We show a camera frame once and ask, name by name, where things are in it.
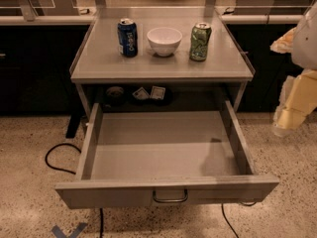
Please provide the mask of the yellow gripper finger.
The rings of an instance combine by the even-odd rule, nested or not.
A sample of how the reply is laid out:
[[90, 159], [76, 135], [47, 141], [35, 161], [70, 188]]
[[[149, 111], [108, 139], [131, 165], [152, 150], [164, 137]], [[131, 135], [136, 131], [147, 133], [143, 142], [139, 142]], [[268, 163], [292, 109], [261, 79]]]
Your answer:
[[282, 86], [279, 105], [273, 115], [272, 132], [285, 137], [295, 131], [317, 108], [317, 71], [303, 70], [288, 76]]
[[293, 50], [293, 36], [295, 33], [295, 29], [292, 28], [288, 32], [286, 32], [282, 37], [278, 38], [276, 41], [274, 41], [270, 49], [273, 52], [279, 53], [279, 54], [286, 54], [291, 53]]

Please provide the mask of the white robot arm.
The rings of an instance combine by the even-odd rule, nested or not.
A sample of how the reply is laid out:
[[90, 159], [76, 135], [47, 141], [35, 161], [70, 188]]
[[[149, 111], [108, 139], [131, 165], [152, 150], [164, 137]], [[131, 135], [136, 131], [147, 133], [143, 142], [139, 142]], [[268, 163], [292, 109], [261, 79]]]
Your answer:
[[286, 78], [273, 116], [273, 133], [284, 137], [317, 108], [317, 3], [270, 49], [280, 54], [291, 53], [292, 62], [303, 68], [298, 76]]

